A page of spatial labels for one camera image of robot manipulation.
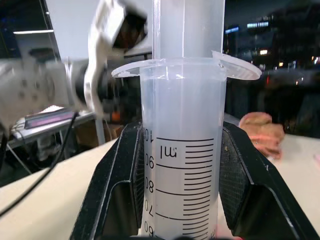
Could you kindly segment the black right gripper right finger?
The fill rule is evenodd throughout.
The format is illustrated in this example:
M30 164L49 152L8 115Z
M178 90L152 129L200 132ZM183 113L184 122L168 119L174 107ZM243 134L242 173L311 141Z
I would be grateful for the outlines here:
M228 228L243 240L320 240L276 167L247 133L224 122L219 195Z

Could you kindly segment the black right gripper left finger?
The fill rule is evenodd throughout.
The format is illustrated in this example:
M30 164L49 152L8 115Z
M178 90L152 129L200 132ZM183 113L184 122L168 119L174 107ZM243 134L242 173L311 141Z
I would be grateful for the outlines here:
M127 124L97 164L69 240L127 239L142 225L144 134Z

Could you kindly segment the large translucent plastic syringe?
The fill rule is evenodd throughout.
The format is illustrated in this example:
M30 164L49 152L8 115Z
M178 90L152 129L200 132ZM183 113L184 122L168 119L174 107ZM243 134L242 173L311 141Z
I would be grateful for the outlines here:
M225 1L153 0L152 59L112 72L140 77L143 236L210 240L216 234L227 79L262 74L223 53Z

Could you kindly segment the pink crumpled cloth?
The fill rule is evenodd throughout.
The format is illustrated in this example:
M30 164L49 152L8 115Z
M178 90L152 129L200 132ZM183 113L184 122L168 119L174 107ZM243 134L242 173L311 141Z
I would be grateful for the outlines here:
M280 144L285 132L281 124L273 123L271 115L265 112L250 112L241 118L238 126L247 133L254 147L266 158L281 159Z

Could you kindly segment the dark flat electronic device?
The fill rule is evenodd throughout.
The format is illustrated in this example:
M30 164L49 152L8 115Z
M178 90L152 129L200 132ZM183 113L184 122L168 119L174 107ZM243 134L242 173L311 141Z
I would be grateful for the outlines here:
M66 108L26 116L24 129L33 129L72 119L74 112Z

